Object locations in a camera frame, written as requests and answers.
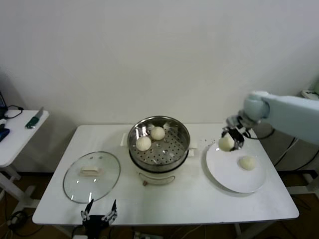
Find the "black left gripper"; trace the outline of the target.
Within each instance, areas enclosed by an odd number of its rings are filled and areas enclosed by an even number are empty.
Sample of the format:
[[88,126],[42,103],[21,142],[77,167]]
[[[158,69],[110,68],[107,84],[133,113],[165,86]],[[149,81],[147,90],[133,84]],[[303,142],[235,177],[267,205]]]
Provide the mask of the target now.
[[85,228],[85,235],[88,239],[98,239],[101,231],[109,227],[109,222],[114,222],[117,218],[117,204],[114,200],[111,211],[105,216],[89,215],[94,199],[87,204],[85,210],[81,211],[82,225]]

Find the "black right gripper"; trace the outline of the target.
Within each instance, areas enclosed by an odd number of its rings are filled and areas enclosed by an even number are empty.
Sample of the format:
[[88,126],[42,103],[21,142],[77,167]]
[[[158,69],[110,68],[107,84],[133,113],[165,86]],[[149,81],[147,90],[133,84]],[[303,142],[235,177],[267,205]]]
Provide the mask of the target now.
[[237,128],[232,127],[223,127],[221,136],[224,137],[227,133],[234,139],[234,146],[231,148],[231,151],[239,150],[244,145],[244,136]]

